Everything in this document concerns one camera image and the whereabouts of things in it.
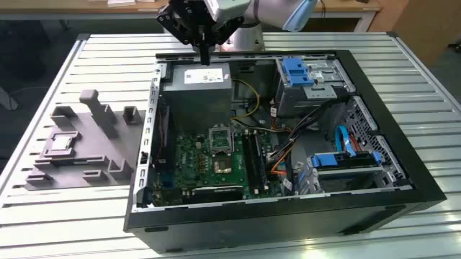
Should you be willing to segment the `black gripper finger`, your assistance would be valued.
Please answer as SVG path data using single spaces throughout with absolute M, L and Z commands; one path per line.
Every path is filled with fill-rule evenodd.
M 210 65 L 210 53 L 222 45 L 242 25 L 242 16 L 219 24 L 211 18 L 204 25 L 204 65 Z
M 204 32 L 199 25 L 186 23 L 171 5 L 167 5 L 156 16 L 156 21 L 163 28 L 175 36 L 183 45 L 191 45 L 199 53 L 200 64 L 206 65 Z

